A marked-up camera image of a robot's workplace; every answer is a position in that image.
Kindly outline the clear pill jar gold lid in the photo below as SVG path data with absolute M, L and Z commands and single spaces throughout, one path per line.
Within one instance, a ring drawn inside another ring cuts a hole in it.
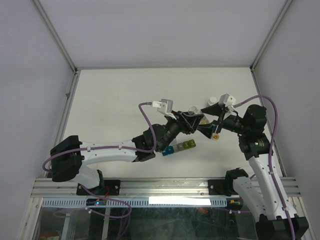
M 190 107 L 188 110 L 188 114 L 189 115 L 201 115 L 202 119 L 199 122 L 200 125 L 206 125 L 206 124 L 210 123 L 209 120 L 207 119 L 207 117 L 204 115 L 204 113 L 200 109 L 198 109 L 196 106 Z

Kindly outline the green pill box THUR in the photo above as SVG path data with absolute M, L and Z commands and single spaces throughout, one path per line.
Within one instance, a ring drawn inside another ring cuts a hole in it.
M 195 141 L 193 139 L 189 140 L 188 144 L 189 144 L 190 148 L 195 148 L 196 147 L 196 143 L 195 143 Z

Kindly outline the green pill box SUN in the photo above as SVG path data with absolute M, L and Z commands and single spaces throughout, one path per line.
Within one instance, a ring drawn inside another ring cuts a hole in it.
M 184 141 L 182 144 L 185 150 L 188 150 L 191 148 L 189 141 Z

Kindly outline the clear pill box SAT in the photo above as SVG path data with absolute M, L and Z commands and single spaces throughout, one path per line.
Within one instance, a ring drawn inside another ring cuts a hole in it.
M 178 143 L 177 146 L 178 146 L 178 150 L 179 151 L 184 151 L 185 150 L 184 144 L 182 142 Z

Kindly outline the teal pill box FRI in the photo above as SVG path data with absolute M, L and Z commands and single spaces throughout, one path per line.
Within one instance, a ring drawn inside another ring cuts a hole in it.
M 165 157 L 165 156 L 168 156 L 168 155 L 172 155 L 174 153 L 175 153 L 175 150 L 174 150 L 173 146 L 170 145 L 162 152 L 162 155 Z

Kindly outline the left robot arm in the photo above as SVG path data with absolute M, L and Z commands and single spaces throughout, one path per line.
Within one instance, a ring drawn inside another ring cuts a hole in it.
M 133 139 L 102 144 L 80 141 L 78 135 L 71 135 L 50 151 L 51 178 L 53 182 L 73 181 L 100 194 L 105 188 L 103 174 L 89 166 L 106 162 L 145 162 L 162 153 L 180 133 L 193 134 L 204 115 L 174 112 L 166 117 L 164 125 L 153 124 L 143 134 Z

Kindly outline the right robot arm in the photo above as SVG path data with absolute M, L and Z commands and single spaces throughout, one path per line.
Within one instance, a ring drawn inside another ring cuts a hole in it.
M 226 172 L 221 191 L 230 196 L 237 193 L 255 220 L 260 240 L 300 240 L 309 228 L 306 217 L 299 216 L 291 204 L 274 164 L 271 142 L 264 133 L 266 108 L 250 105 L 240 117 L 232 106 L 218 103 L 201 109 L 218 119 L 197 129 L 208 138 L 215 138 L 222 129 L 238 135 L 239 148 L 251 166 L 260 191 L 252 185 L 242 169 Z

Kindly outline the white pill bottle blue label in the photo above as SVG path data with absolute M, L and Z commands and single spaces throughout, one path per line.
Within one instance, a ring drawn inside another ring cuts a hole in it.
M 217 101 L 218 101 L 217 98 L 214 97 L 214 96 L 212 96 L 212 97 L 210 97 L 210 98 L 208 99 L 208 101 L 207 101 L 207 106 L 208 106 L 208 107 L 213 106 L 214 104 L 217 103 Z

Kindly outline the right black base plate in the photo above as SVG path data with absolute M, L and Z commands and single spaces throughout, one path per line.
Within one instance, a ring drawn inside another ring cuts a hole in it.
M 240 183 L 240 180 L 242 180 L 242 183 L 251 183 L 251 179 L 248 177 L 238 177 L 236 179 L 209 179 L 207 181 L 207 187 L 208 187 L 208 194 L 210 196 L 227 196 L 231 197 L 233 195 L 239 195 L 233 188 L 233 184 Z

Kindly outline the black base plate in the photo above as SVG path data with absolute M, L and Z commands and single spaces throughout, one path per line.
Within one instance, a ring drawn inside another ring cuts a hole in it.
M 239 195 L 233 188 L 233 184 L 240 183 L 240 180 L 242 180 L 242 183 L 251 183 L 251 179 L 248 177 L 238 177 L 236 179 L 209 179 L 207 181 L 207 187 L 208 187 L 208 194 L 210 196 L 227 196 L 231 197 L 233 195 Z
M 121 189 L 121 181 L 119 179 L 105 179 L 103 184 L 94 187 L 87 188 L 91 193 L 98 196 L 105 196 L 108 194 L 109 196 L 118 196 L 120 194 Z M 90 194 L 80 185 L 78 184 L 76 189 L 77 196 L 89 196 Z

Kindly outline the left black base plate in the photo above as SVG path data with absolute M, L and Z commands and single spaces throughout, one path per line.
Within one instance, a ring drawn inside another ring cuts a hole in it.
M 108 194 L 109 196 L 118 196 L 120 194 L 121 189 L 121 181 L 119 179 L 105 179 L 103 184 L 94 187 L 87 188 L 91 193 L 98 196 L 105 196 Z M 80 185 L 78 184 L 76 189 L 77 196 L 89 196 L 90 194 Z

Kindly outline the aluminium mounting rail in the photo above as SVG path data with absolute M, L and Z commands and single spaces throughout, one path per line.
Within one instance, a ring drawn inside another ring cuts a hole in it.
M 221 195 L 216 191 L 223 177 L 211 178 L 106 178 L 109 195 L 119 198 L 150 196 L 209 197 Z M 50 178 L 37 178 L 31 192 L 32 198 L 66 198 L 86 196 L 87 192 L 76 182 L 53 182 Z

